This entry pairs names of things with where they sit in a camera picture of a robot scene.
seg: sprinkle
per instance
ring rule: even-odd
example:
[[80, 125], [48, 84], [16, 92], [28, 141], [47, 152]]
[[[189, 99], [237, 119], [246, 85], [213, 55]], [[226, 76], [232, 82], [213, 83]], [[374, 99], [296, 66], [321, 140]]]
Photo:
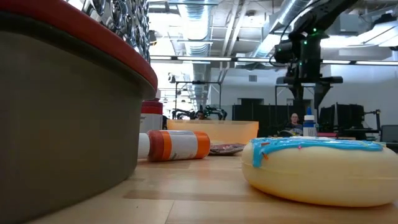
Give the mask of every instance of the sprinkle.
[[265, 154], [265, 153], [262, 153], [262, 156], [266, 159], [266, 160], [268, 160], [268, 156], [267, 156], [267, 154]]

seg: red rim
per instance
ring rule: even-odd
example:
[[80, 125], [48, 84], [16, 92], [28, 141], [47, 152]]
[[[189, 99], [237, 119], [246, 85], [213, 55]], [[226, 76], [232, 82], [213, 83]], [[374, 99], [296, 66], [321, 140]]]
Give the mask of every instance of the red rim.
[[118, 59], [157, 89], [156, 73], [144, 58], [116, 34], [65, 1], [1, 0], [0, 11], [31, 17], [67, 32]]

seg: person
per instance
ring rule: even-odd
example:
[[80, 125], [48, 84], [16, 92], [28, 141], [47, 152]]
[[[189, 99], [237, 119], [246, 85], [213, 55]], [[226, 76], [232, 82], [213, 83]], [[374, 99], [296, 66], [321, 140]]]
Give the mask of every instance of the person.
[[205, 116], [205, 112], [203, 112], [203, 110], [198, 110], [198, 112], [197, 112], [197, 118], [198, 118], [198, 119], [202, 119], [202, 120], [208, 119], [208, 118]]
[[290, 123], [287, 124], [286, 129], [289, 129], [295, 134], [303, 134], [303, 126], [299, 124], [299, 116], [297, 113], [292, 113]]

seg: white bottle cap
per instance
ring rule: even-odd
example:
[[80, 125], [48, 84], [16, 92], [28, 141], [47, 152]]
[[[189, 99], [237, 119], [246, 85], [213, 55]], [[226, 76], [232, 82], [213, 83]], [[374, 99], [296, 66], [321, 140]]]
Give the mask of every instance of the white bottle cap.
[[305, 115], [304, 116], [304, 121], [314, 121], [315, 116], [314, 115]]
[[139, 133], [138, 140], [138, 159], [146, 159], [149, 154], [149, 137], [146, 133]]

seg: blue frosting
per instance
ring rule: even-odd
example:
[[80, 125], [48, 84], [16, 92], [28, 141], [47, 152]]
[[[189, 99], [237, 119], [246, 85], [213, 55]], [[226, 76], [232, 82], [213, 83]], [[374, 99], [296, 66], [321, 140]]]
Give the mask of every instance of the blue frosting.
[[383, 144], [370, 141], [335, 140], [325, 138], [256, 138], [253, 143], [253, 167], [260, 167], [264, 156], [283, 149], [323, 146], [342, 150], [382, 151]]

